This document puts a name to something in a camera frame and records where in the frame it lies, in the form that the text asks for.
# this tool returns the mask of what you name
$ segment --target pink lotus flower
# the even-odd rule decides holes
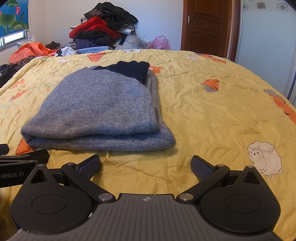
[[[15,14],[16,15],[19,15],[20,14],[20,7],[19,6],[16,6],[15,9],[16,9]]]

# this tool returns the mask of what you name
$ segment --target pillow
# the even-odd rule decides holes
[[[30,38],[28,38],[28,39],[26,39],[26,40],[24,40],[22,42],[18,42],[17,47],[20,48],[23,45],[28,44],[28,43],[36,43],[35,37],[32,36],[32,37],[30,37]]]

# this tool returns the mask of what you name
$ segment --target window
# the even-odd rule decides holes
[[[4,38],[0,38],[0,50],[11,47],[14,43],[19,42],[27,38],[27,32],[22,31],[19,33],[15,33]]]

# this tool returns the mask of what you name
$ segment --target cartoon sheep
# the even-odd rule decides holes
[[[260,173],[267,176],[267,181],[275,174],[283,174],[281,157],[273,145],[267,142],[255,141],[248,146],[248,157]]]

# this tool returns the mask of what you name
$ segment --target window frame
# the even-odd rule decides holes
[[[24,37],[23,38],[19,38],[19,39],[16,39],[16,40],[13,40],[13,41],[10,41],[8,43],[5,43],[4,41],[4,38],[5,37],[2,37],[0,38],[0,52],[3,51],[3,50],[6,50],[10,47],[13,47],[16,45],[17,42],[20,42],[20,41],[24,41],[26,39],[28,39],[28,30],[23,30],[23,31],[19,31],[17,33],[13,33],[13,34],[18,34],[18,33],[24,33]]]

